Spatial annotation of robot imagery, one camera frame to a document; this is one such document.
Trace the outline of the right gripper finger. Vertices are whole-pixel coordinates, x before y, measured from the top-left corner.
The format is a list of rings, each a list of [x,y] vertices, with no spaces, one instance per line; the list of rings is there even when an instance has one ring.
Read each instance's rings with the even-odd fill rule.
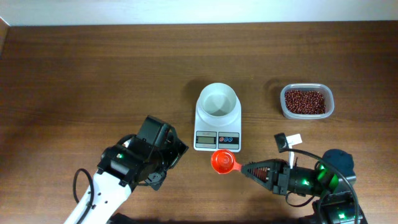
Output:
[[[253,174],[254,169],[262,169],[265,168],[269,172],[275,172],[281,170],[288,162],[283,159],[268,159],[265,161],[259,162],[249,162],[245,164],[241,168],[241,172],[243,174]]]
[[[242,173],[267,190],[273,190],[276,185],[277,175],[279,174],[276,170],[268,169],[243,169]]]

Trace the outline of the orange measuring scoop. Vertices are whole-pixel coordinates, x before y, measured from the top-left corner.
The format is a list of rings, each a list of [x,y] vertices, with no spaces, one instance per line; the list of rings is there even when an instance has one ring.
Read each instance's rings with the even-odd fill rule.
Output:
[[[241,172],[242,169],[242,165],[237,163],[234,153],[227,149],[220,149],[212,154],[211,166],[218,174],[229,174],[234,170]]]

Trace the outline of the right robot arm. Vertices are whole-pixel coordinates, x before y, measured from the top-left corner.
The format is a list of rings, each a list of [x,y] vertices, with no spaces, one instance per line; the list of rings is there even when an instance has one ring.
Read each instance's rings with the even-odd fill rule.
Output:
[[[367,224],[354,190],[356,174],[351,154],[340,149],[330,149],[323,156],[316,156],[299,149],[283,148],[280,152],[295,152],[316,159],[313,169],[294,165],[281,159],[269,159],[243,165],[241,173],[254,180],[273,194],[309,195],[310,199],[296,208],[312,204],[313,214],[277,223],[301,224]]]

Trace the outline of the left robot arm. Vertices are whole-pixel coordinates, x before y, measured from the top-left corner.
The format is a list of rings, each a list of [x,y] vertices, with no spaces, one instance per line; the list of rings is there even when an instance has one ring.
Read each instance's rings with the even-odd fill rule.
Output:
[[[94,175],[84,173],[89,186],[67,223],[109,223],[113,213],[130,197],[136,187],[159,190],[167,171],[173,169],[188,150],[175,128],[165,121],[147,116],[137,134],[122,137],[107,147]]]

